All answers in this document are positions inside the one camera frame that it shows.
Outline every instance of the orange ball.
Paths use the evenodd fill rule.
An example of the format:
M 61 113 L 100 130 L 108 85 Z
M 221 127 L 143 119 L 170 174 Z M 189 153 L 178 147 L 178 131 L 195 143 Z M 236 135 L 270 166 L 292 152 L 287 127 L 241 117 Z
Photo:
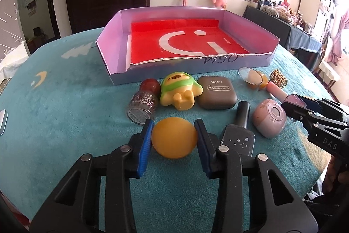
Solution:
M 177 117 L 159 121 L 151 133 L 155 150 L 170 159 L 187 156 L 193 151 L 197 141 L 198 134 L 193 124 Z

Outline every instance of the pink round container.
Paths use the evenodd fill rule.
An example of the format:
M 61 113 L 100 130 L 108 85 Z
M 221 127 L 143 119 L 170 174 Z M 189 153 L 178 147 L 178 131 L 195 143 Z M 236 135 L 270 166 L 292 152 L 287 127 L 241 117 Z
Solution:
M 255 109 L 252 122 L 266 138 L 274 138 L 285 127 L 286 113 L 277 102 L 266 99 Z

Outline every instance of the teal tablecloth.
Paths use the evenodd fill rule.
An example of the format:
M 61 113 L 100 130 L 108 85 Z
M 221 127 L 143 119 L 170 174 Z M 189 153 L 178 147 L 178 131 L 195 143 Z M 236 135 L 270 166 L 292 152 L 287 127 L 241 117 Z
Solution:
M 0 189 L 29 219 L 80 155 L 108 154 L 141 130 L 125 115 L 139 83 L 112 85 L 95 44 L 101 31 L 86 31 L 41 47 L 0 96 L 0 109 L 9 114 L 0 136 Z M 260 70 L 270 74 L 276 68 L 289 80 L 286 92 L 330 98 L 318 80 L 281 46 L 271 65 Z M 47 76 L 35 88 L 40 80 L 36 75 L 43 71 Z M 212 73 L 231 79 L 235 74 Z M 266 98 L 270 98 L 267 92 L 259 92 L 251 112 Z M 220 134 L 235 111 L 236 107 L 205 111 L 195 105 L 184 112 L 161 107 L 156 120 L 178 116 L 193 123 L 202 118 L 209 132 Z M 303 196 L 324 170 L 329 155 L 306 140 L 299 122 L 287 119 L 285 129 L 274 139 L 262 137 L 251 123 L 249 129 L 256 134 L 254 154 L 266 153 Z M 133 179 L 130 185 L 138 232 L 210 232 L 218 180 L 206 178 L 196 149 L 180 160 L 167 160 L 152 150 L 144 177 Z

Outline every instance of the moon pattern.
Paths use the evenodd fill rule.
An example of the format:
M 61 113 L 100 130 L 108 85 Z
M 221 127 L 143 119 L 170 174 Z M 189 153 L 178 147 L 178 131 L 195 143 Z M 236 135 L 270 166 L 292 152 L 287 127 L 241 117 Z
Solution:
M 44 82 L 45 78 L 46 78 L 46 75 L 47 75 L 47 71 L 42 71 L 42 72 L 39 72 L 36 76 L 40 76 L 40 80 L 39 82 L 34 86 L 33 89 L 37 88 L 41 83 Z

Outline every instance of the yellow toy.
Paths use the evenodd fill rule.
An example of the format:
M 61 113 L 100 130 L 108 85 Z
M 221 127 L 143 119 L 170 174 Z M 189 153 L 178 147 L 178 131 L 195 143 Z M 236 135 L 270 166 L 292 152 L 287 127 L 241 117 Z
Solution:
M 159 121 L 151 133 L 151 143 L 162 156 L 179 159 L 190 154 L 198 141 L 192 123 L 182 118 L 166 118 Z
M 201 85 L 189 74 L 174 72 L 161 84 L 160 104 L 173 105 L 178 111 L 186 111 L 194 105 L 194 97 L 200 96 L 202 91 Z

